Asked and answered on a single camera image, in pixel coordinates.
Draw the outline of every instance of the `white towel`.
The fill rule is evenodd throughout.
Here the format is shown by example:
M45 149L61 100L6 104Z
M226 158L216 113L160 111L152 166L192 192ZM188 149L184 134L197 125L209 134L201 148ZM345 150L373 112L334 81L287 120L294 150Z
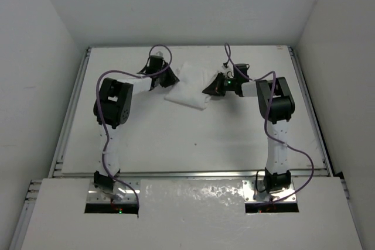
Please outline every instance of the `white towel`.
M218 72L201 67L198 63L185 62L176 71L180 82L173 86L165 99L198 109L207 108L211 96L202 91L212 83Z

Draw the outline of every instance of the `white wall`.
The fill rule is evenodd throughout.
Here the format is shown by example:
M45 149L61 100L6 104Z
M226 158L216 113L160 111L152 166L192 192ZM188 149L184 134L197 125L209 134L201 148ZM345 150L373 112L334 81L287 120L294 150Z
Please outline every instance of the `white wall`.
M375 249L375 0L319 0L298 53L365 249Z
M0 249L47 176L80 61L49 0L0 0Z
M80 46L296 44L316 0L51 0Z

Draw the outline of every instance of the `metal bracket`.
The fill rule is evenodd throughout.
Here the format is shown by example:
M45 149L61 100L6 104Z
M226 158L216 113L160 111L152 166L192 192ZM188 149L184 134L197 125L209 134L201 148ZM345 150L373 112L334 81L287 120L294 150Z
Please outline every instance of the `metal bracket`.
M141 192L141 182L139 179L124 179L124 181L139 195ZM93 181L90 182L86 204L111 204L111 199L113 199L112 202L114 204L134 205L137 203L134 192L119 183L115 184L113 194L108 194L100 188L96 188Z
M280 191L275 191L269 194L266 193L265 191L260 193L255 189L255 177L250 180L244 180L242 181L242 183L243 183L245 204L259 204L263 202L268 202L271 199L271 197L276 200L279 198L283 198L289 194L292 194L295 191L293 181L288 189L282 189ZM264 190L263 179L258 179L258 189ZM293 204L297 203L297 197L295 194L275 204L288 204L288 203L293 203Z

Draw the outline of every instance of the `cable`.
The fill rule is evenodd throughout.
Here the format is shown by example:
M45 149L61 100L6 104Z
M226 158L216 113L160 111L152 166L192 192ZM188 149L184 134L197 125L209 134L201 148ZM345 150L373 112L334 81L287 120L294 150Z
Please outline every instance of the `cable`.
M301 153L301 154L305 155L305 156L308 158L308 160L310 161L310 164L311 164L311 174L310 174L309 178L307 179L307 181L306 181L306 182L305 182L300 188L296 189L293 193L291 193L291 194L288 195L288 196L285 196L285 197L282 197L282 198L279 198L279 199L277 199L277 200L273 200L273 201L268 201L268 202L264 202L264 203L259 203L259 204L257 204L257 206L261 207L261 206L267 206L267 205L269 205L269 204L274 204L274 203L276 203L276 202L279 202L279 201L282 201L282 200L285 200L285 199L291 197L292 195L294 195L294 194L296 194L297 192L299 192L299 191L301 191L302 189L304 189L304 188L308 185L308 183L310 183L310 181L312 180L312 178L313 178L313 176L314 176L314 170L315 170L315 168L314 168L314 163L313 163L311 157L310 157L306 152L303 152L303 151L301 151L301 150L299 150L299 149L295 149L295 148L293 148L292 146L288 145L287 143L285 143L285 142L283 142L283 141L281 141L281 140L279 140L279 139L277 139L277 138L271 136L271 135L268 133L268 131L267 131L267 121L268 121L268 117L269 117L269 115L270 115L271 105L272 105L272 100L273 100L273 97L274 97L274 94L275 94L275 87L276 87L276 72L275 72L275 71L270 71L269 73L267 73L266 75L262 76L261 78L251 79L251 78L247 77L246 75L244 75L244 74L238 69L238 67L233 63L233 61L232 61L232 59L231 59L231 49L230 49L230 45L229 45L228 43L225 43L225 44L224 44L224 49L225 49L225 52L226 52L226 54L227 54L228 61L233 65L234 69L237 70L238 73L239 73L242 77L244 77L244 78L246 78L246 79L248 79L248 80L250 80L250 81L258 81L258 80L262 80L262 79L264 79L264 78L266 78L267 76L269 76L269 75L272 74L271 97L270 97L270 99L268 100L268 106L267 106L267 110L266 110L266 112L265 112L265 118L264 118L264 132L265 132L265 134L267 135L267 137L269 137L270 139L272 139L272 140L274 140L274 141L276 141L276 142L278 142L278 143L280 143L280 144L282 144L282 145L285 145L288 149L291 149L291 150L293 150L293 151L295 151L295 152L298 152L298 153Z
M259 174L260 170L257 171L257 173L255 174L255 190L259 193L263 193L265 192L265 189L264 190L258 190L258 174Z
M125 187L129 188L130 190L132 190L135 194L135 198L137 199L137 207L139 209L139 198L138 198L138 195L137 193L135 192L135 190L129 185L129 184L126 184L126 182L114 177L111 172L109 171L106 163L105 163L105 151L107 150L107 147L108 147L108 144L110 142L110 133L108 131L108 128L107 128L107 124L105 124L105 120L104 120L104 116L103 116L103 110L101 109L101 104L100 104L100 96L99 96L99 92L100 92L100 83L101 83L101 80L107 75L107 74L110 74L110 73L121 73L121 74L125 74L126 76L131 76L131 77L135 77L135 78L145 78L145 77L153 77L153 76L158 76L160 75L161 73L163 73L164 71L166 71L169 66L171 65L172 63L172 52L171 50L165 46L165 45L162 45L162 44L157 44L157 45L154 45L151 47L149 53L148 53L148 57L150 57L151 55L151 51L155 48L155 47L164 47L168 52L169 52L169 55L171 57L171 59L169 60L169 63L168 65L156 72L156 73L153 73L153 74L148 74L148 75L144 75L144 76L136 76L134 74L131 74L131 73L126 73L124 71L121 71L121 70L108 70L106 71L105 73L103 73L101 76L99 76L99 79L96 83L96 104L97 104L97 107L98 107L98 115L99 115L99 118L100 118L100 121L103 125L103 128L104 128L104 131L105 131L105 135L107 137L107 140L105 142L105 145L103 147L103 153L101 154L101 161L102 161L102 164L103 164L103 168L105 170L105 172L108 174L109 178L111 178L112 180L114 181L117 181L118 183L124 185Z

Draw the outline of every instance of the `purple cable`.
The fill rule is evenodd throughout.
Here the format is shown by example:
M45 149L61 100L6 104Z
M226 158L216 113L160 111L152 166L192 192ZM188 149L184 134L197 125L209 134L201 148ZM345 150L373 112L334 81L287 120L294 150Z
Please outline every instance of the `purple cable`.
M108 131L108 128L107 128L107 124L105 124L105 120L104 120L104 115L103 115L103 110L101 109L101 104L100 104L100 96L99 96L99 92L100 92L100 83L101 83L101 80L107 75L107 74L110 74L110 73L121 73L121 74L125 74L126 76L131 76L131 77L135 77L135 78L144 78L144 77L152 77L152 76L158 76L159 74L163 73L164 71L166 71L169 66L171 65L172 63L172 52L171 50L165 46L165 45L162 45L162 44L157 44L157 45L154 45L151 47L149 53L148 53L148 57L150 57L151 55L151 51L155 48L155 47L164 47L168 52L169 52L169 55L171 56L171 59L169 60L169 63L168 65L158 71L157 73L153 73L153 74L149 74L149 75L144 75L144 76L136 76L134 74L131 74L131 73L126 73L124 71L121 71L121 70L108 70L106 71L105 73L103 73L101 76L99 76L99 79L96 83L96 104L97 104L97 107L98 107L98 114L99 114L99 118L100 118L100 121L103 125L103 128L104 128L104 131L105 131L105 135L107 137L107 140L105 142L105 145L103 147L103 153L101 155L101 162L103 164L103 168L105 170L105 172L108 174L109 178L111 178L112 180L114 181L117 181L119 182L120 184L123 184L125 187L129 188L130 190L132 190L135 194L135 198L137 199L137 206L138 206L138 209L139 209L139 197L137 195L137 193L135 192L135 190L129 185L129 184L126 184L126 182L114 177L111 172L109 171L106 163L105 163L105 151L107 150L107 147L108 147L108 144L110 142L110 133Z
M268 121L268 117L269 117L269 115L270 115L271 104L272 104L272 100L273 100L274 93L275 93L275 87L276 87L276 72L275 72L275 71L270 71L269 73L267 73L266 75L262 76L261 78L258 78L258 79L253 80L253 79L247 77L246 75L244 75L244 74L238 69L238 67L233 63L233 61L232 61L232 59L231 59L231 50L230 50L230 45L229 45L228 43L225 43L225 44L224 44L224 48L225 48L225 52L226 52L227 57L228 57L228 62L230 62L230 63L233 65L233 67L235 68L235 70L237 70L238 73L239 73L241 76L243 76L244 78L246 78L246 79L248 79L248 80L250 80L250 81L258 81L258 80L262 80L262 79L266 78L267 76L269 76L270 74L272 74L271 98L270 98L269 101L268 101L267 110L266 110L266 112L265 112L265 118L264 118L264 132L265 132L265 134L267 135L267 137L269 137L270 139L272 139L272 140L274 140L274 141L276 141L276 142L278 142L278 143L281 143L281 144L283 144L283 145L286 145L288 149L294 150L295 152L299 152L299 153L305 155L305 156L309 159L309 161L310 161L310 163L311 163L311 174L310 174L309 178L307 179L307 181L306 181L306 182L305 182L300 188L296 189L293 193L291 193L291 194L288 195L288 196L285 196L285 197L279 198L279 199L274 200L274 201L269 201L269 202L265 202L265 203L259 203L259 204L257 204L257 206L259 206L259 207L261 207L261 206L267 206L267 205L270 205L270 204L273 204L273 203L276 203L276 202L279 202L279 201L285 200L285 199L291 197L292 195L296 194L297 192L301 191L304 187L306 187L306 186L308 185L308 183L310 183L310 181L312 180L312 178L313 178L313 176L314 176L314 170L315 170L315 168L314 168L314 163L313 163L311 157L310 157L306 152L303 152L303 151L301 151L301 150L299 150L299 149L295 149L295 148L293 148L292 146L289 146L288 144L285 144L285 142L283 142L283 141L281 141L281 140L279 140L279 139L277 139L277 138L271 136L271 135L268 133L268 131L267 131L267 121Z

